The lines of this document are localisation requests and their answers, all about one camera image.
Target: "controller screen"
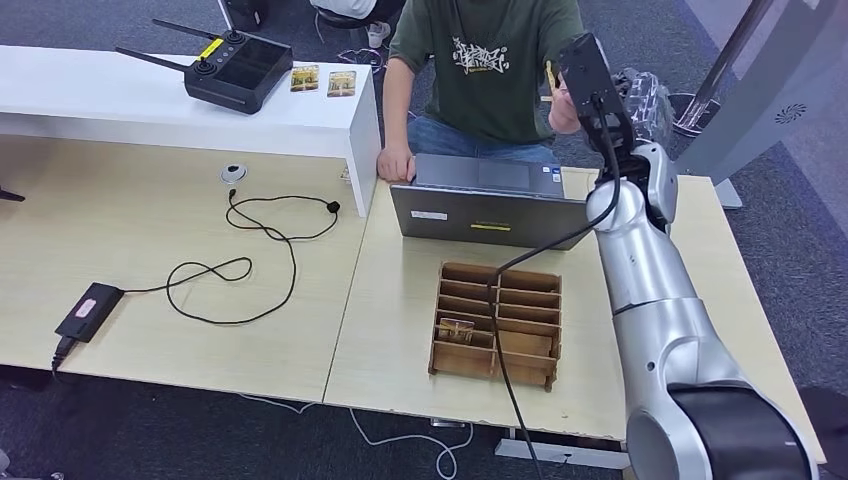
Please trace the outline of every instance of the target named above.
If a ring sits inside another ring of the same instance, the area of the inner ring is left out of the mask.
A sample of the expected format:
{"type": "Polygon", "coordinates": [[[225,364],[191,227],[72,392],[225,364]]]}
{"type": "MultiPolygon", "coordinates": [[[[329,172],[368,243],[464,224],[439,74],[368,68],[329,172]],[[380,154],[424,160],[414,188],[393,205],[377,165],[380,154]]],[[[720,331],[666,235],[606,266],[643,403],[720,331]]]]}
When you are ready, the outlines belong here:
{"type": "Polygon", "coordinates": [[[248,38],[215,78],[232,85],[253,90],[285,53],[285,48],[273,43],[248,38]]]}

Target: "wooden table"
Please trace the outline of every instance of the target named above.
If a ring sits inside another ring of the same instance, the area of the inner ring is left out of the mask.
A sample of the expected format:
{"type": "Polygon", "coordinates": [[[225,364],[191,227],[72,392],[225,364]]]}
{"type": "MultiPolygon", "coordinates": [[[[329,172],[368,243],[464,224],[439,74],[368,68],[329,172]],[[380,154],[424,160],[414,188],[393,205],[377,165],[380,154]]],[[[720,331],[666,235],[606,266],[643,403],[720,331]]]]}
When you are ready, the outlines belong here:
{"type": "MultiPolygon", "coordinates": [[[[566,192],[585,198],[596,173],[566,169],[566,192]]],[[[708,178],[680,177],[672,237],[716,330],[751,381],[776,401],[824,462],[771,327],[708,178]]],[[[379,182],[356,266],[324,402],[385,412],[515,426],[500,381],[427,372],[443,261],[497,266],[523,249],[400,235],[379,182]]],[[[516,385],[531,430],[624,440],[624,385],[594,235],[569,252],[516,267],[562,275],[563,340],[551,393],[516,385]]]]}
{"type": "MultiPolygon", "coordinates": [[[[366,225],[338,178],[342,159],[3,136],[0,152],[0,185],[27,196],[0,202],[0,364],[47,369],[53,330],[91,282],[155,286],[185,260],[255,261],[241,283],[204,277],[177,288],[176,300],[192,312],[243,318],[278,302],[291,272],[285,247],[224,221],[229,187],[218,175],[238,161],[249,172],[237,198],[300,193],[343,206],[330,234],[296,245],[291,302],[252,325],[227,328],[179,316],[161,292],[132,295],[64,370],[515,425],[501,382],[431,377],[427,364],[441,262],[498,265],[524,250],[403,238],[383,182],[366,225]]],[[[566,169],[567,192],[585,197],[593,177],[566,169]]],[[[719,335],[823,462],[712,185],[681,177],[680,191],[673,237],[719,335]]],[[[289,234],[329,221],[317,205],[266,207],[251,211],[289,234]]],[[[559,379],[551,393],[516,386],[528,427],[623,440],[624,389],[594,236],[520,268],[563,277],[559,379]]]]}
{"type": "MultiPolygon", "coordinates": [[[[343,159],[0,136],[0,179],[27,197],[0,202],[0,364],[48,369],[53,330],[91,282],[123,289],[165,283],[186,260],[248,256],[250,278],[213,275],[174,289],[184,309],[241,319],[282,300],[291,260],[282,243],[224,220],[220,170],[248,168],[239,198],[302,194],[337,200],[338,225],[295,245],[297,288],[277,312],[241,327],[178,315],[164,292],[127,295],[62,370],[210,390],[321,401],[365,219],[339,178],[343,159]]],[[[268,225],[316,233],[331,221],[303,201],[246,205],[268,225]]],[[[236,266],[230,272],[242,272],[236,266]]]]}

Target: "robotic arm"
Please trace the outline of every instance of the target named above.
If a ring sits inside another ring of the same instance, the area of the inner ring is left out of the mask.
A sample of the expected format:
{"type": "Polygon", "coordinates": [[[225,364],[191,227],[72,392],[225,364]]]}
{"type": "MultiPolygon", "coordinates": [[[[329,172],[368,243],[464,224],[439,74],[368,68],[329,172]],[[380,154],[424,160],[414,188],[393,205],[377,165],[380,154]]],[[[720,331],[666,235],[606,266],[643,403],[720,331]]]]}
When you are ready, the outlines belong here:
{"type": "Polygon", "coordinates": [[[606,167],[587,204],[624,374],[627,449],[640,480],[818,479],[789,418],[725,348],[669,237],[677,175],[662,146],[638,139],[595,38],[561,52],[583,129],[606,167]]]}

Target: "laptop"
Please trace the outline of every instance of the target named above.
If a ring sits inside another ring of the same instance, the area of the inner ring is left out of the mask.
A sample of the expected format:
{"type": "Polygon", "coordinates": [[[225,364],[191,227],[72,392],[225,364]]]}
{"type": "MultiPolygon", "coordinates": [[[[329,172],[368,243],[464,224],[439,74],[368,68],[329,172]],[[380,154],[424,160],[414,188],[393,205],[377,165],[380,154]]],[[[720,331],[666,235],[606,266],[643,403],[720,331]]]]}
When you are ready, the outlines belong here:
{"type": "Polygon", "coordinates": [[[586,202],[565,198],[558,164],[419,154],[415,167],[412,183],[390,187],[406,237],[536,248],[587,222],[586,202]]]}

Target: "white cable on floor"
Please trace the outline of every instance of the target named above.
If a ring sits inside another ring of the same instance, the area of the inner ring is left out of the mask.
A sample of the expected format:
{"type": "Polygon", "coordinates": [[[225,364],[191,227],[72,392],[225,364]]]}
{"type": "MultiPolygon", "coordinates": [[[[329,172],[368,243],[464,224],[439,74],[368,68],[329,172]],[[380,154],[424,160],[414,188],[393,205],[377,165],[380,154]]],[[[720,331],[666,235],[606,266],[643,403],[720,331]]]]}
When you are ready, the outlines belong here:
{"type": "Polygon", "coordinates": [[[427,440],[428,442],[433,442],[436,445],[442,447],[442,453],[440,453],[439,456],[436,457],[436,473],[438,473],[439,476],[442,477],[444,480],[453,480],[456,477],[457,470],[459,470],[459,467],[456,464],[456,457],[453,455],[453,451],[459,450],[462,447],[467,447],[471,443],[471,440],[474,438],[474,424],[469,423],[468,424],[469,425],[468,440],[466,440],[465,443],[461,443],[461,444],[455,445],[453,447],[449,447],[449,446],[445,445],[444,443],[442,443],[441,441],[436,440],[433,437],[428,437],[426,435],[402,435],[400,437],[386,438],[384,440],[378,440],[376,442],[372,442],[368,438],[368,435],[365,435],[365,432],[362,430],[362,427],[359,426],[359,422],[356,420],[356,415],[353,413],[353,409],[349,408],[348,410],[350,410],[350,418],[353,419],[353,424],[356,425],[356,429],[359,430],[359,434],[362,435],[362,438],[365,439],[365,443],[367,443],[368,445],[371,445],[372,447],[376,447],[378,445],[384,445],[386,443],[397,442],[399,440],[412,440],[412,439],[415,439],[415,438],[420,439],[420,440],[427,440]],[[453,463],[453,473],[451,473],[450,475],[445,475],[442,472],[441,461],[442,461],[442,457],[444,457],[446,454],[449,457],[451,457],[451,463],[453,463]]]}
{"type": "MultiPolygon", "coordinates": [[[[309,408],[313,405],[317,405],[317,403],[309,403],[309,404],[304,405],[303,408],[301,408],[300,410],[298,410],[297,408],[294,408],[291,405],[286,405],[285,403],[279,403],[279,402],[275,402],[273,400],[268,400],[268,399],[261,398],[261,397],[254,397],[252,395],[245,395],[243,393],[239,393],[237,395],[242,397],[242,398],[246,398],[247,400],[253,400],[253,401],[256,401],[256,402],[267,403],[269,405],[274,405],[274,406],[277,406],[277,407],[283,407],[283,408],[290,410],[290,411],[292,411],[292,412],[294,412],[298,415],[305,412],[307,408],[309,408]]],[[[457,470],[459,470],[459,467],[456,463],[456,457],[453,454],[454,450],[459,450],[460,448],[467,447],[468,445],[471,444],[471,440],[474,439],[474,424],[469,423],[468,424],[468,440],[466,440],[464,443],[460,443],[459,445],[454,445],[453,447],[449,447],[449,446],[445,445],[443,442],[436,440],[433,437],[428,437],[426,435],[402,435],[400,437],[393,437],[393,438],[386,438],[386,439],[383,439],[383,440],[371,441],[371,439],[368,438],[368,435],[365,434],[365,431],[362,430],[362,427],[359,425],[359,421],[356,419],[356,414],[353,413],[353,409],[349,408],[348,410],[350,411],[350,418],[353,420],[353,425],[356,426],[356,430],[359,431],[360,435],[362,435],[362,438],[363,438],[363,440],[365,440],[365,443],[367,443],[368,445],[370,445],[372,447],[377,447],[377,446],[380,446],[380,445],[385,445],[387,443],[397,442],[397,441],[400,441],[400,440],[413,440],[413,439],[427,440],[428,442],[433,442],[436,445],[442,447],[442,452],[439,453],[438,457],[436,457],[436,473],[438,473],[439,476],[442,477],[443,480],[453,480],[454,478],[456,478],[457,470]],[[445,475],[444,472],[442,472],[442,466],[441,466],[442,457],[444,457],[445,455],[450,457],[451,463],[453,464],[453,473],[451,473],[450,475],[445,475]]]]}
{"type": "Polygon", "coordinates": [[[321,29],[318,28],[318,10],[315,10],[315,31],[318,32],[318,38],[321,39],[321,45],[323,45],[324,35],[321,35],[321,29]]]}
{"type": "Polygon", "coordinates": [[[286,405],[285,403],[275,402],[275,401],[273,401],[273,400],[268,400],[268,399],[266,399],[266,398],[254,397],[253,395],[245,395],[245,394],[243,394],[243,393],[238,393],[238,394],[236,394],[236,395],[238,395],[238,396],[239,396],[239,397],[241,397],[241,398],[246,398],[246,399],[248,399],[248,400],[253,400],[253,401],[255,401],[255,402],[262,402],[262,403],[267,403],[267,404],[269,404],[269,405],[274,405],[274,406],[277,406],[277,407],[283,407],[283,408],[285,408],[285,409],[287,409],[287,410],[291,410],[292,412],[294,412],[294,413],[296,413],[296,414],[298,414],[298,415],[300,415],[301,413],[305,412],[307,408],[312,407],[312,406],[314,406],[314,405],[318,405],[317,403],[307,403],[306,405],[304,405],[304,406],[303,406],[303,408],[301,408],[300,410],[298,410],[298,409],[296,409],[296,408],[292,407],[291,405],[286,405]]]}

